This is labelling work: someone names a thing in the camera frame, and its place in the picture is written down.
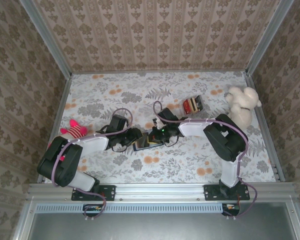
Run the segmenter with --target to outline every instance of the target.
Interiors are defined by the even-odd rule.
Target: floor
[[[192,118],[213,118],[228,111],[225,95],[231,86],[247,86],[242,72],[73,75],[60,128],[68,128],[69,120],[75,119],[91,134],[110,122],[115,109],[124,107],[133,113],[134,127],[149,130],[155,118],[154,101],[161,101],[180,118],[182,100],[197,95],[202,95],[204,110]],[[245,133],[249,151],[241,163],[242,178],[246,182],[274,182],[255,112]],[[220,179],[221,160],[205,137],[184,137],[172,147],[96,152],[81,158],[78,170],[102,183],[204,183]]]

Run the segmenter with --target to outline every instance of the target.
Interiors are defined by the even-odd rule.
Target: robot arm
[[[158,113],[158,116],[162,119],[171,121],[179,120],[168,108],[164,108]],[[240,128],[227,115],[220,114],[215,118],[215,120],[217,122],[233,126],[238,129],[246,139],[248,139],[245,133],[240,130]],[[152,128],[152,134],[149,135],[150,137],[169,143],[169,138],[172,136],[206,136],[215,152],[221,159],[223,159],[220,182],[225,188],[229,189],[237,185],[239,181],[237,174],[239,163],[238,156],[245,150],[246,143],[242,136],[240,136],[236,131],[228,126],[211,121],[196,122],[196,120],[194,120],[182,123],[170,123],[162,120],[162,123],[165,124],[162,129],[157,129],[156,127]]]
[[[172,114],[168,108],[164,108],[159,114],[160,117],[166,120],[178,121],[179,119]],[[236,124],[225,114],[220,114],[215,118],[216,121],[231,125],[239,129]],[[99,131],[98,133],[116,133],[124,129],[127,119],[114,115],[106,131]],[[162,129],[156,127],[152,128],[149,138],[169,143],[172,136],[188,137],[188,136],[206,136],[210,141],[213,149],[222,161],[222,174],[220,178],[220,192],[223,195],[229,195],[231,189],[235,189],[240,184],[237,169],[238,169],[238,155],[246,148],[246,143],[236,131],[222,124],[215,122],[182,122],[182,123],[168,123],[162,121],[165,126]],[[86,192],[97,193],[99,190],[99,181],[80,171],[77,171],[79,160],[81,157],[91,154],[96,151],[104,151],[113,148],[117,143],[122,146],[129,146],[132,142],[142,137],[142,133],[137,128],[129,128],[127,131],[112,136],[94,135],[88,138],[79,140],[75,144],[71,144],[63,153],[65,158],[61,160],[55,171],[55,183],[61,187],[70,186],[73,188],[82,189]],[[40,161],[37,171],[39,174],[48,179],[52,179],[52,171],[61,149],[68,143],[68,140],[59,136],[51,143],[50,147],[44,154]]]
[[[237,127],[225,114],[219,115],[215,120]],[[206,136],[208,138],[215,152],[223,159],[220,181],[228,188],[233,188],[239,181],[238,156],[246,148],[242,137],[231,128],[213,122],[184,122],[178,128],[185,137]]]

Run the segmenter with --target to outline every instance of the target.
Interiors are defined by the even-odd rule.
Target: black wire
[[[115,150],[114,150],[114,147],[111,147],[112,151],[115,152],[115,153],[123,153],[124,151],[127,150],[127,148],[128,148],[128,147],[125,146],[125,149],[124,149],[124,150],[122,150],[122,151],[115,151]]]
[[[99,133],[99,134],[104,134],[104,129],[109,127],[109,125],[104,125],[100,130],[96,131],[96,133]]]
[[[179,140],[179,136],[176,137],[176,141],[175,141],[175,143],[173,143],[172,145],[167,146],[166,142],[164,142],[164,145],[165,145],[166,147],[170,148],[170,147],[172,147],[173,145],[177,144],[178,140]]]

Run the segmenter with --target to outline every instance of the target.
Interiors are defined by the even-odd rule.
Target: wallpaper
[[[34,0],[72,72],[245,69],[279,0]]]
[[[154,101],[160,101],[178,118],[182,101],[202,96],[204,110],[191,118],[215,118],[229,111],[225,99],[232,86],[247,86],[242,72],[165,72],[78,74],[72,76],[70,93],[60,127],[69,128],[75,119],[89,134],[108,125],[112,113],[127,108],[133,114],[132,127],[151,130]],[[118,114],[129,115],[121,111]],[[245,130],[249,150],[242,158],[240,175],[247,182],[274,182],[275,177],[255,112]],[[102,183],[216,183],[222,172],[220,157],[206,137],[171,138],[167,146],[134,151],[130,146],[97,151],[82,156],[78,170]]]
[[[0,240],[18,223],[65,79],[17,0],[0,0]]]
[[[287,181],[300,200],[300,0],[295,0],[253,73]]]

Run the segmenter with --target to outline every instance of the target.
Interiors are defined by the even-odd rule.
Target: cable
[[[176,145],[176,144],[178,143],[178,141],[179,141],[179,136],[176,136],[176,141],[175,141],[175,143],[173,143],[173,144],[171,144],[171,145],[168,146],[168,145],[166,144],[166,142],[164,142],[164,145],[165,145],[166,147],[170,148],[170,147]]]
[[[123,152],[125,152],[125,151],[127,150],[127,148],[128,148],[128,147],[127,147],[127,145],[126,145],[126,146],[125,146],[125,149],[123,149],[123,150],[121,150],[121,151],[115,151],[115,150],[114,150],[114,147],[111,147],[112,151],[115,152],[115,153],[123,153]]]
[[[105,128],[109,127],[109,125],[104,125],[98,132],[103,132]]]
[[[128,130],[129,128],[131,128],[132,126],[132,123],[133,123],[133,120],[134,120],[134,116],[132,114],[132,112],[127,109],[127,108],[124,108],[124,107],[121,107],[121,108],[118,108],[116,109],[113,113],[112,113],[112,116],[117,112],[117,111],[120,111],[120,110],[125,110],[127,111],[129,114],[130,114],[130,117],[131,117],[131,121],[129,122],[128,126],[125,128],[125,129],[122,129],[120,131],[117,131],[117,132],[110,132],[110,133],[102,133],[102,134],[93,134],[93,135],[89,135],[89,136],[84,136],[84,137],[80,137],[80,138],[76,138],[76,139],[73,139],[71,141],[69,141],[60,151],[60,153],[58,154],[58,156],[56,157],[56,160],[55,160],[55,163],[53,165],[53,169],[52,169],[52,173],[51,173],[51,181],[52,181],[52,185],[55,186],[55,187],[59,187],[56,182],[55,182],[55,175],[56,175],[56,169],[57,169],[57,166],[58,166],[58,163],[60,161],[60,157],[64,154],[65,150],[67,149],[67,147],[69,147],[71,144],[74,144],[74,143],[77,143],[77,142],[80,142],[80,141],[83,141],[83,140],[91,140],[91,139],[94,139],[94,138],[97,138],[97,137],[105,137],[105,136],[111,136],[111,135],[116,135],[116,134],[121,134],[123,132],[125,132],[126,130]],[[80,188],[76,188],[77,191],[81,192],[81,193],[84,193],[84,194],[88,194],[88,195],[95,195],[95,196],[98,196],[100,198],[103,199],[103,208],[102,210],[95,216],[96,218],[100,216],[100,214],[105,210],[105,207],[106,207],[106,198],[98,193],[94,193],[94,192],[88,192],[88,191],[84,191]]]
[[[237,194],[237,197],[238,197],[238,202],[236,204],[239,205],[239,209],[240,209],[240,195],[239,195],[239,193]]]
[[[248,184],[246,183],[245,181],[243,181],[241,178],[240,178],[240,165],[241,165],[241,159],[243,158],[243,156],[247,153],[248,151],[248,147],[249,147],[249,143],[248,143],[248,139],[245,137],[245,135],[236,127],[226,123],[226,122],[223,122],[223,121],[218,121],[218,120],[214,120],[214,119],[208,119],[208,118],[205,118],[205,119],[185,119],[185,120],[178,120],[178,121],[173,121],[173,120],[167,120],[167,119],[164,119],[163,117],[160,117],[158,115],[158,113],[156,112],[156,104],[160,104],[160,111],[162,110],[162,103],[160,101],[155,101],[152,105],[152,109],[153,109],[153,112],[154,114],[156,115],[157,118],[159,118],[161,121],[165,121],[165,122],[168,122],[168,123],[190,123],[190,122],[195,122],[195,123],[202,123],[202,122],[207,122],[207,123],[216,123],[216,124],[221,124],[221,125],[224,125],[228,128],[231,128],[232,130],[236,131],[241,137],[242,139],[244,140],[244,143],[245,143],[245,150],[241,153],[241,155],[238,157],[238,165],[237,165],[237,169],[236,169],[236,177],[238,178],[238,180],[244,184],[244,185],[247,185],[248,187],[252,188],[255,192],[255,195],[254,195],[254,198],[250,204],[250,206],[248,207],[248,209],[246,211],[244,211],[243,213],[240,213],[239,215],[237,216],[232,216],[232,214],[224,211],[226,214],[228,214],[229,216],[233,217],[233,218],[238,218],[238,217],[241,217],[243,216],[244,214],[246,214],[251,208],[252,206],[255,204],[256,200],[257,200],[257,197],[258,197],[258,191],[257,189],[252,186],[251,184]]]

